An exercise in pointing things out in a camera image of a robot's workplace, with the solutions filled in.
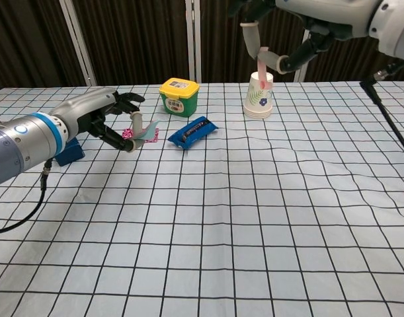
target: black curtain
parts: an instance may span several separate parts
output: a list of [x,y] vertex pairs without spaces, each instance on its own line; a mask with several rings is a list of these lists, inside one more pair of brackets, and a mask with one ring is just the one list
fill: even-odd
[[[247,53],[240,22],[244,9],[234,18],[228,18],[230,0],[201,0],[202,81],[248,82],[256,71],[256,61]],[[270,51],[288,55],[303,38],[302,22],[298,17],[275,9],[259,21],[261,46]],[[274,81],[293,81],[294,73],[280,75],[271,71]]]
[[0,0],[0,88],[85,81],[58,0]]
[[74,0],[99,85],[188,78],[184,0]]
[[[394,61],[378,51],[374,38],[335,41],[309,63],[305,81],[361,81]],[[404,81],[404,69],[388,80]]]

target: robotic arm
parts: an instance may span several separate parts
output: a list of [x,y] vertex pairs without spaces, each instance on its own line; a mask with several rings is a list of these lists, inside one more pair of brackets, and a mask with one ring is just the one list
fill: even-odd
[[9,122],[0,122],[0,184],[65,149],[77,134],[89,132],[115,149],[132,152],[141,140],[124,140],[104,124],[107,114],[127,113],[136,133],[142,130],[141,113],[132,102],[144,98],[132,92],[118,94],[101,88],[62,102],[49,114],[36,112]]
[[[404,59],[404,0],[236,0],[229,7],[229,15],[249,2],[245,22],[241,23],[247,51],[280,74],[299,69],[319,52],[327,51],[333,40],[368,35],[380,41],[380,52]],[[289,56],[260,52],[257,20],[275,7],[299,17],[309,30],[309,38]]]

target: yellow lid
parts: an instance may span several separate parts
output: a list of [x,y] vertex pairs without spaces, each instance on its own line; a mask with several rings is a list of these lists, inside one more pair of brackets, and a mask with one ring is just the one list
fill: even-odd
[[159,92],[167,98],[190,98],[199,90],[199,85],[186,79],[170,78],[159,88]]

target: pink candy wrapper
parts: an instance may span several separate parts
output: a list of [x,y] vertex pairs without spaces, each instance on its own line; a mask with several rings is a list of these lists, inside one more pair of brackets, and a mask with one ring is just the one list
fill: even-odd
[[[129,139],[133,137],[133,129],[124,129],[122,132],[123,139]],[[144,143],[156,143],[159,138],[159,128],[155,129],[155,136],[152,139],[145,140]]]

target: stacked paper cups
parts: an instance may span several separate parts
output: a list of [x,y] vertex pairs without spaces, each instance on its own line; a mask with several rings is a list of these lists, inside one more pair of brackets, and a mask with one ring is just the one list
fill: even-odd
[[[274,76],[272,74],[266,73],[266,78],[269,83],[273,83]],[[272,112],[272,85],[269,85],[269,87],[262,89],[258,72],[252,73],[249,91],[243,107],[246,115],[257,119],[269,117]]]

